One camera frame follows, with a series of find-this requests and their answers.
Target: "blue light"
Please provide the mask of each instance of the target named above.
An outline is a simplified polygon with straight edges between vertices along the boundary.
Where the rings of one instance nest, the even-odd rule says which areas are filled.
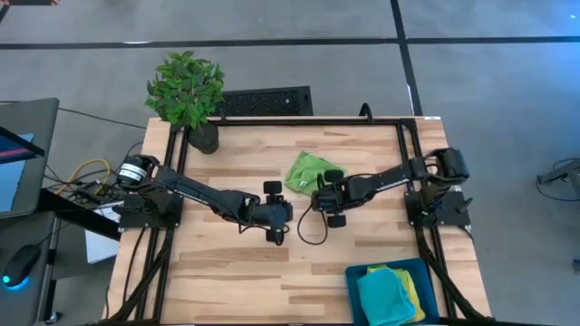
[[[6,287],[6,289],[8,289],[10,291],[17,291],[17,290],[24,288],[28,284],[28,281],[30,281],[30,277],[26,276],[26,278],[22,282],[20,282],[20,284],[17,284],[15,286],[5,285],[5,287]]]

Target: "yellow cable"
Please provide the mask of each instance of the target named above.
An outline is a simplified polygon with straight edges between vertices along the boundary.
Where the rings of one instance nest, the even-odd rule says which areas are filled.
[[[70,183],[71,181],[73,181],[76,178],[76,175],[82,170],[82,168],[88,166],[89,164],[98,162],[101,162],[102,164],[105,165],[105,167],[107,167],[107,175],[104,177],[101,186],[97,189],[97,191],[95,191],[95,194],[98,194],[99,192],[101,192],[102,188],[104,187],[104,184],[107,183],[107,179],[109,179],[109,176],[111,175],[111,167],[109,167],[109,163],[104,159],[101,158],[89,159],[88,161],[82,163],[78,168],[74,170],[74,172],[71,174],[71,176],[66,182]],[[68,184],[62,185],[58,190],[56,190],[55,194],[60,195],[68,186],[69,186]]]

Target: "computer mouse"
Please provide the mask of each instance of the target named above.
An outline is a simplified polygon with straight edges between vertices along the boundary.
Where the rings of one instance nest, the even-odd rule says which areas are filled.
[[[40,256],[37,244],[29,244],[18,249],[4,268],[2,283],[8,287],[16,286],[24,281]]]

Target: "black plant pot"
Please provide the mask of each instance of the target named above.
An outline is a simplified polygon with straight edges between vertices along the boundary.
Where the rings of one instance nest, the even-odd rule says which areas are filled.
[[[195,129],[189,129],[188,142],[204,154],[215,152],[219,147],[218,126],[208,122],[199,124]]]

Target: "yellow cloth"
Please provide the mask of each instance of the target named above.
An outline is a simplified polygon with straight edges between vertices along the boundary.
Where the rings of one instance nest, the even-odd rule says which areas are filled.
[[[372,273],[384,268],[389,267],[387,267],[387,265],[385,264],[369,266],[366,269],[366,273]],[[409,300],[411,301],[413,306],[415,306],[415,316],[412,319],[406,321],[405,323],[424,320],[425,312],[421,309],[421,305],[419,304],[419,296],[417,295],[415,283],[413,282],[411,275],[409,274],[408,271],[405,271],[403,269],[395,269],[393,271],[397,274],[397,276],[399,276],[399,279],[401,279],[402,287],[407,291],[407,293],[409,294]]]

